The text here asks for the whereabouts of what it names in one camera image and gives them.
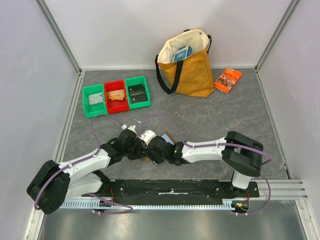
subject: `plastic container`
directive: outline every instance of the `plastic container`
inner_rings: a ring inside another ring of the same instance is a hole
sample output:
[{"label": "plastic container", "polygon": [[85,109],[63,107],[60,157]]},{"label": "plastic container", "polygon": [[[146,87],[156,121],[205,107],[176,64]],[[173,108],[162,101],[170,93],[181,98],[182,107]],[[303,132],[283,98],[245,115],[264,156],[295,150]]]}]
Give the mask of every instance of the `plastic container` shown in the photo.
[{"label": "plastic container", "polygon": [[[125,81],[123,79],[118,81],[105,82],[103,84],[103,87],[104,87],[105,105],[109,114],[128,111],[130,109],[128,104],[128,98],[127,98],[127,89],[125,86]],[[124,90],[123,100],[109,99],[108,92],[115,91],[115,90]]]},{"label": "plastic container", "polygon": [[[89,105],[89,95],[102,93],[103,102]],[[84,114],[87,118],[93,118],[98,114],[107,114],[107,107],[105,104],[105,92],[104,92],[104,85],[97,84],[91,86],[84,86],[82,88],[82,107]]]},{"label": "plastic container", "polygon": [[149,107],[151,105],[150,93],[149,93],[149,89],[148,89],[148,85],[147,85],[147,81],[146,81],[145,76],[136,76],[136,77],[132,77],[132,78],[126,78],[124,80],[124,82],[125,82],[125,88],[126,88],[127,93],[129,93],[130,86],[142,84],[144,86],[145,95],[147,98],[147,101],[133,103],[130,94],[128,94],[127,98],[128,98],[128,103],[129,103],[130,109]]}]

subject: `black mounting plate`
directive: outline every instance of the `black mounting plate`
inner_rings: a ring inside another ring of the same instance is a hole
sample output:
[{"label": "black mounting plate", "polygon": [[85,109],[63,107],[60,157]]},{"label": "black mounting plate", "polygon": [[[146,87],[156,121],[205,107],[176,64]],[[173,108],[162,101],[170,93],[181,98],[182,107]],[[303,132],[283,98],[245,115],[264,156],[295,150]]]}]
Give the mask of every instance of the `black mounting plate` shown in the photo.
[{"label": "black mounting plate", "polygon": [[103,184],[96,193],[111,197],[126,205],[221,205],[222,199],[260,196],[258,185],[251,181],[246,190],[233,188],[230,181],[221,180],[115,180]]}]

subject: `black bag strap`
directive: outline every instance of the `black bag strap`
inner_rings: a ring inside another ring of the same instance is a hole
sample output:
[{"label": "black bag strap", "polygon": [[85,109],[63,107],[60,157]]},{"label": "black bag strap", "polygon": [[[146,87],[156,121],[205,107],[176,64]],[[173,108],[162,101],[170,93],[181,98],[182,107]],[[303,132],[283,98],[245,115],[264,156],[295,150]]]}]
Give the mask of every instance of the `black bag strap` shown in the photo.
[{"label": "black bag strap", "polygon": [[208,51],[206,51],[206,53],[209,54],[209,50],[210,50],[211,43],[212,43],[212,38],[211,38],[211,35],[207,35],[207,36],[208,36],[208,39],[210,40],[210,43],[209,43]]},{"label": "black bag strap", "polygon": [[180,81],[180,75],[181,75],[181,71],[182,71],[182,67],[184,65],[184,61],[177,61],[176,62],[176,70],[175,70],[175,76],[174,76],[174,82],[172,84],[172,88],[170,89],[169,87],[167,87],[167,85],[165,84],[161,74],[160,74],[160,69],[159,69],[159,65],[158,65],[158,55],[155,56],[155,69],[156,69],[156,79],[158,80],[160,87],[167,93],[167,94],[172,94],[173,92],[175,92],[177,90],[179,81]]}]

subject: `orange package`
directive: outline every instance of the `orange package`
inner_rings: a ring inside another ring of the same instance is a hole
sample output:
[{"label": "orange package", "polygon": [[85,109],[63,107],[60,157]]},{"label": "orange package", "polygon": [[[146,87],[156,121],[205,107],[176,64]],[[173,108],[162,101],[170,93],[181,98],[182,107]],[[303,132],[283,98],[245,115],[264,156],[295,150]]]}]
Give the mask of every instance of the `orange package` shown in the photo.
[{"label": "orange package", "polygon": [[231,67],[227,67],[214,82],[214,86],[222,92],[229,93],[241,76],[241,72],[234,70]]}]

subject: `white wall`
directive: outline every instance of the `white wall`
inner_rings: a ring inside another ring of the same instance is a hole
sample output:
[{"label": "white wall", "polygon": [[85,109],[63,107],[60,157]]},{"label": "white wall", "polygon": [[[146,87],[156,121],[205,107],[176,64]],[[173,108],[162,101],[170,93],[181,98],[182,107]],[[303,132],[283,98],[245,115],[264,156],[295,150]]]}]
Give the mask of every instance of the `white wall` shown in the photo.
[{"label": "white wall", "polygon": [[22,239],[27,186],[53,157],[76,82],[34,0],[0,3],[0,239]]},{"label": "white wall", "polygon": [[185,29],[213,38],[212,66],[255,66],[290,0],[46,0],[82,68],[154,68]]},{"label": "white wall", "polygon": [[320,2],[303,0],[260,72],[289,169],[320,221]]}]

